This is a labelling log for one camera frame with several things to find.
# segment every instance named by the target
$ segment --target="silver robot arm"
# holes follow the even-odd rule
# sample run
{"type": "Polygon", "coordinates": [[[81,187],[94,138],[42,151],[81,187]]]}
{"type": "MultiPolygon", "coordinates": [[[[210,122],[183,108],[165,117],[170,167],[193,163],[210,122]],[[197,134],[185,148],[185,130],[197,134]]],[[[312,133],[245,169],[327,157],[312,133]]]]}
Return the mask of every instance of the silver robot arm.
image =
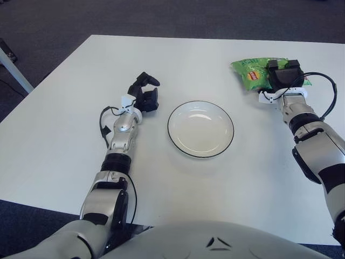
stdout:
{"type": "Polygon", "coordinates": [[[108,151],[82,205],[80,220],[68,223],[36,247],[7,258],[96,259],[104,254],[111,235],[124,230],[128,206],[127,179],[130,178],[128,173],[137,125],[142,121],[141,111],[150,112],[158,108],[157,89],[145,93],[141,90],[147,84],[159,86],[160,83],[143,72],[129,88],[128,94],[121,98],[122,107],[114,123],[114,136],[110,144],[106,141],[108,151]]]}
{"type": "Polygon", "coordinates": [[[305,176],[323,186],[335,224],[333,236],[345,248],[345,141],[315,114],[300,91],[283,94],[278,104],[294,134],[292,154],[305,176]]]}

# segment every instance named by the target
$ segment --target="white bracket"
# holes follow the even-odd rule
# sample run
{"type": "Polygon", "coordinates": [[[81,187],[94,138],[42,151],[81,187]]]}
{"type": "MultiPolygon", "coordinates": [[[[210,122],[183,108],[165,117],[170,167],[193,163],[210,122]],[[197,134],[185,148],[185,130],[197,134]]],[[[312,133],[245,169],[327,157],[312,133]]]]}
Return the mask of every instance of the white bracket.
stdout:
{"type": "Polygon", "coordinates": [[[303,87],[293,87],[289,88],[286,92],[286,88],[280,89],[276,91],[275,93],[267,93],[266,91],[260,91],[259,93],[259,102],[263,104],[276,104],[280,96],[288,93],[300,93],[304,96],[304,98],[307,98],[308,92],[303,87]]]}
{"type": "Polygon", "coordinates": [[[134,107],[135,97],[126,93],[124,96],[121,96],[121,108],[119,109],[119,114],[123,112],[128,112],[129,114],[135,113],[138,118],[138,124],[142,122],[141,111],[134,107]]]}

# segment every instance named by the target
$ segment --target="plate rim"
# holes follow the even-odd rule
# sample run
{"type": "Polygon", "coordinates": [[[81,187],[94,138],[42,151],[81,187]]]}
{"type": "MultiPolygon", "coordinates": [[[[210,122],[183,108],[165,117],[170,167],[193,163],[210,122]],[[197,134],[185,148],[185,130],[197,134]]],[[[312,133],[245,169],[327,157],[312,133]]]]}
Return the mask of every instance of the plate rim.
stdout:
{"type": "Polygon", "coordinates": [[[187,154],[187,155],[192,156],[192,157],[194,157],[194,158],[213,158],[213,157],[216,156],[216,155],[222,154],[222,153],[223,153],[224,151],[226,151],[227,148],[230,146],[230,144],[232,143],[232,140],[233,140],[233,136],[235,135],[235,128],[234,128],[234,126],[233,126],[233,121],[232,121],[231,117],[228,115],[228,113],[227,113],[223,108],[221,108],[220,106],[218,106],[218,105],[216,105],[216,104],[214,104],[214,103],[211,103],[210,101],[202,101],[202,100],[186,101],[185,103],[182,103],[182,104],[178,105],[178,106],[171,112],[171,114],[170,114],[170,116],[169,116],[169,119],[168,119],[168,122],[167,122],[167,130],[168,130],[169,138],[170,138],[171,142],[175,145],[175,147],[177,147],[177,148],[178,148],[180,151],[182,151],[184,154],[187,154]],[[231,138],[229,144],[227,145],[227,147],[226,147],[225,149],[223,149],[222,151],[220,151],[219,153],[217,153],[217,154],[210,155],[210,156],[197,156],[197,155],[189,154],[189,153],[183,151],[182,149],[180,149],[180,148],[175,144],[175,142],[173,141],[173,139],[172,139],[172,137],[171,137],[171,135],[170,135],[170,131],[169,131],[169,121],[170,121],[171,115],[172,115],[179,107],[181,107],[182,105],[185,105],[185,104],[188,104],[188,103],[194,103],[194,102],[196,102],[196,101],[200,101],[200,102],[203,102],[203,103],[209,103],[209,104],[213,104],[213,105],[217,106],[217,107],[220,108],[223,112],[225,112],[225,114],[227,115],[227,117],[228,117],[228,118],[230,119],[230,121],[231,121],[232,132],[233,132],[232,138],[231,138]]]}

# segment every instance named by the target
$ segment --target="ceramic plate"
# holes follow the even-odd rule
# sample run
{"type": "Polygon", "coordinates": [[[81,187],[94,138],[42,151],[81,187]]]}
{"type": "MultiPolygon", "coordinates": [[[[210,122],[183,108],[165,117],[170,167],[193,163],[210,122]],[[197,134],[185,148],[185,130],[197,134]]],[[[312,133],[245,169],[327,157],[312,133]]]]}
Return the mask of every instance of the ceramic plate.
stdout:
{"type": "Polygon", "coordinates": [[[171,113],[168,133],[182,152],[197,158],[209,158],[229,147],[233,124],[219,106],[207,101],[190,101],[171,113]]]}

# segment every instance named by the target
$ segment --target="robot forearm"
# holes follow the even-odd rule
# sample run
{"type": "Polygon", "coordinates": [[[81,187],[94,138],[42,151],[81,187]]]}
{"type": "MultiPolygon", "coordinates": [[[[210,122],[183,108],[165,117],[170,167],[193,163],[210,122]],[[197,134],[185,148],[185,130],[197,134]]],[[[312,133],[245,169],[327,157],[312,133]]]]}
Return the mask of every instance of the robot forearm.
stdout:
{"type": "Polygon", "coordinates": [[[314,113],[301,93],[278,100],[294,140],[293,156],[305,176],[322,184],[335,223],[333,236],[345,247],[345,141],[314,113]]]}

